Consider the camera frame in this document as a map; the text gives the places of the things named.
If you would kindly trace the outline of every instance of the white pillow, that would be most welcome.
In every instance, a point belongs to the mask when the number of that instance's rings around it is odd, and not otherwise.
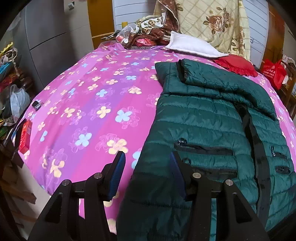
[[[202,39],[198,39],[186,34],[179,34],[171,31],[170,43],[166,46],[168,49],[181,52],[198,54],[205,57],[217,58],[228,56],[227,53],[221,53],[212,45]]]

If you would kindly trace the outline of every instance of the floral blanket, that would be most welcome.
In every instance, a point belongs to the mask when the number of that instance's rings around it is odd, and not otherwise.
[[[32,121],[30,149],[20,153],[33,177],[49,193],[64,179],[86,180],[111,163],[117,151],[126,154],[126,166],[116,196],[105,202],[110,230],[116,232],[119,204],[137,164],[154,120],[162,88],[155,63],[191,59],[222,68],[210,60],[175,53],[156,46],[125,50],[120,44],[99,47],[61,73],[33,100],[24,117]],[[286,108],[262,75],[252,81],[263,86],[274,103],[293,160],[295,128]],[[83,199],[79,202],[84,216]]]
[[[156,2],[154,13],[160,11]],[[250,61],[250,30],[242,0],[172,0],[180,32],[201,38],[218,51]]]

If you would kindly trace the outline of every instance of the brown floral cloth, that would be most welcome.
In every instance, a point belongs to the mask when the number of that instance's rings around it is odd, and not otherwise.
[[[179,31],[177,7],[175,1],[157,0],[159,13],[138,19],[136,29],[131,31],[125,48],[130,49],[136,39],[148,38],[157,41],[158,45],[167,45],[171,31]]]
[[[204,39],[218,51],[250,61],[250,30],[242,0],[170,0],[181,33]],[[160,11],[156,2],[154,14]]]

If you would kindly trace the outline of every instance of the blue gripper pad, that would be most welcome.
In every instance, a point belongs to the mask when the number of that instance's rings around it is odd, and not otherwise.
[[[185,200],[186,198],[185,181],[173,152],[171,152],[170,154],[169,165],[174,176],[174,184],[177,187],[180,196]]]
[[[112,177],[110,179],[110,183],[109,183],[109,192],[107,197],[112,200],[112,198],[116,195],[117,189],[118,189],[118,185],[123,173],[123,169],[124,166],[126,164],[126,155],[124,154],[124,152],[120,151],[117,153],[116,157],[114,158],[114,160],[116,158],[119,158],[118,163],[114,169],[114,172],[112,174]]]

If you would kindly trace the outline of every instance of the green puffer jacket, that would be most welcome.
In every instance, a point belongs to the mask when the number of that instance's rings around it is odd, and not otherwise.
[[[289,216],[296,208],[296,174],[266,91],[247,78],[187,59],[155,67],[163,92],[121,203],[118,240],[186,238],[191,202],[173,184],[173,150],[209,179],[232,179],[267,231]],[[210,151],[199,154],[198,146]],[[213,202],[211,240],[215,222]]]

